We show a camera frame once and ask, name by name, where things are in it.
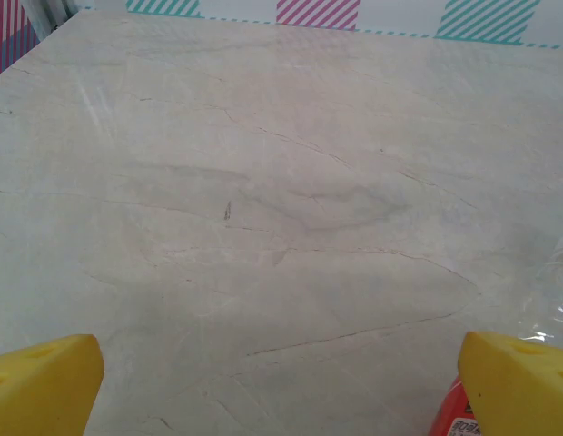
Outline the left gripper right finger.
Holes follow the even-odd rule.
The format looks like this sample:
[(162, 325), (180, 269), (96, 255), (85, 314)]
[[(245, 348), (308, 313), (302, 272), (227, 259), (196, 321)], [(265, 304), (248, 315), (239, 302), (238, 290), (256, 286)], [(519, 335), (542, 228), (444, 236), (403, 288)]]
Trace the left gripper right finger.
[(484, 435), (563, 435), (563, 349), (469, 332), (459, 377)]

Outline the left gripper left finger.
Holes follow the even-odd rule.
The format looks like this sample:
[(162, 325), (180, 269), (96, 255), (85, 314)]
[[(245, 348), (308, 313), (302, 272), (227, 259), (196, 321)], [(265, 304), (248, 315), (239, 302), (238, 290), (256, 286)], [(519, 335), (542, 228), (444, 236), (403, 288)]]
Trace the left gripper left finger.
[(0, 435), (82, 435), (104, 377), (95, 336), (0, 355)]

